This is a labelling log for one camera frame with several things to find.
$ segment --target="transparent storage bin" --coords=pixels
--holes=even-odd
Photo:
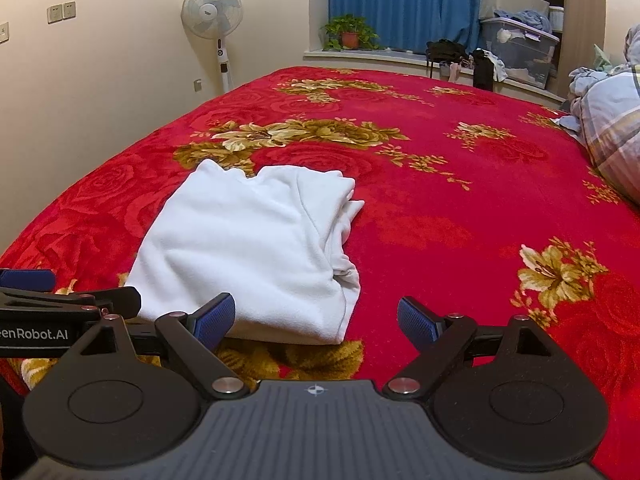
[[[502,60],[507,76],[538,88],[546,86],[560,40],[507,18],[482,20],[487,50]]]

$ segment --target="fan pole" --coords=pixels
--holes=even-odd
[[[220,73],[222,74],[222,89],[226,94],[234,88],[231,72],[229,72],[229,58],[226,54],[224,38],[218,40],[218,63],[220,63]]]

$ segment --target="metal screw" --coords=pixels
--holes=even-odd
[[[410,395],[420,389],[420,383],[409,377],[396,377],[391,379],[387,386],[395,394]]]
[[[236,394],[244,387],[244,383],[237,377],[220,377],[211,385],[219,394]]]

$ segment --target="white electric fan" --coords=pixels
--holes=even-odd
[[[218,62],[225,93],[233,89],[226,55],[225,36],[242,21],[241,0],[184,0],[182,22],[193,34],[206,40],[218,40]]]

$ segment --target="red floral bedspread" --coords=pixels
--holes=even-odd
[[[249,378],[354,375],[380,384],[415,356],[396,327],[401,296],[483,324],[528,313],[609,402],[596,465],[615,480],[637,479],[640,218],[550,122],[557,114],[423,77],[281,70],[84,177],[0,266],[51,268],[61,292],[114,287],[166,199],[204,158],[248,174],[275,164],[341,170],[366,201],[346,246],[362,278],[350,343],[320,360],[319,349],[233,341],[220,355]]]

